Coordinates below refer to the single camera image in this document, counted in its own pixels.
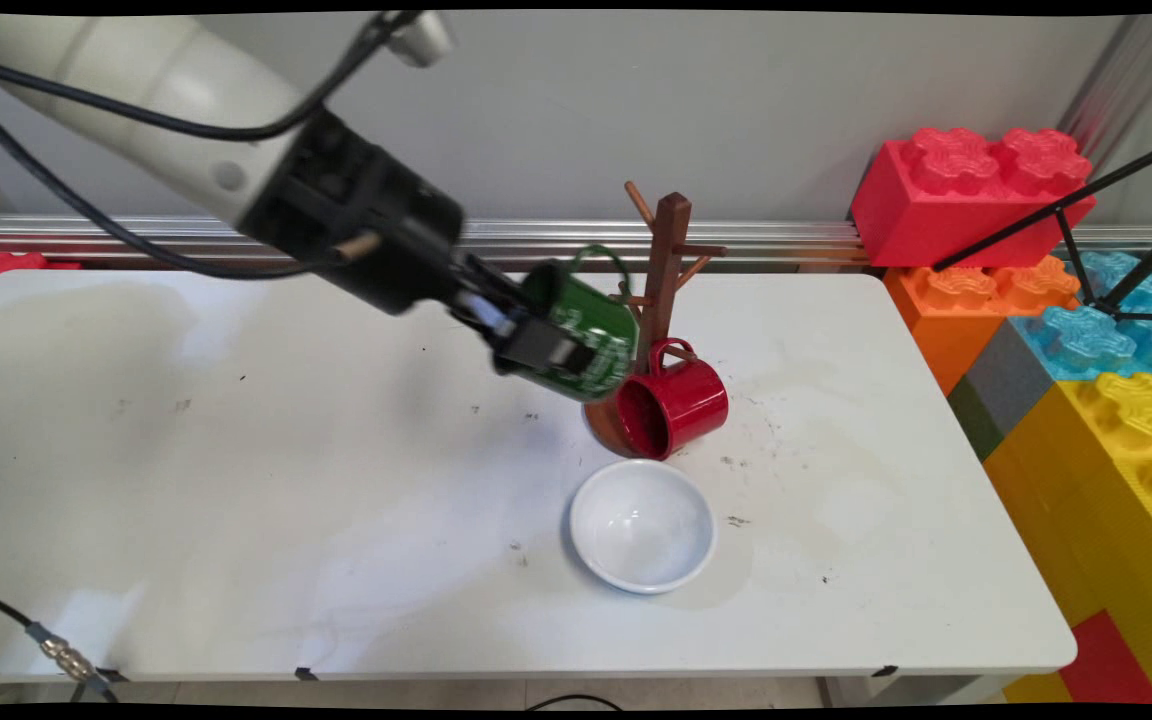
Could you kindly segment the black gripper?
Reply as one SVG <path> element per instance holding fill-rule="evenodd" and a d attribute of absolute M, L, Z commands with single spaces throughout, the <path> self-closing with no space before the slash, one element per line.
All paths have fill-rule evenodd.
<path fill-rule="evenodd" d="M 342 119 L 321 111 L 238 219 L 238 232 L 301 263 L 387 314 L 449 302 L 488 346 L 498 372 L 581 376 L 594 347 L 541 314 L 521 285 L 471 252 L 456 252 L 458 202 Z"/>

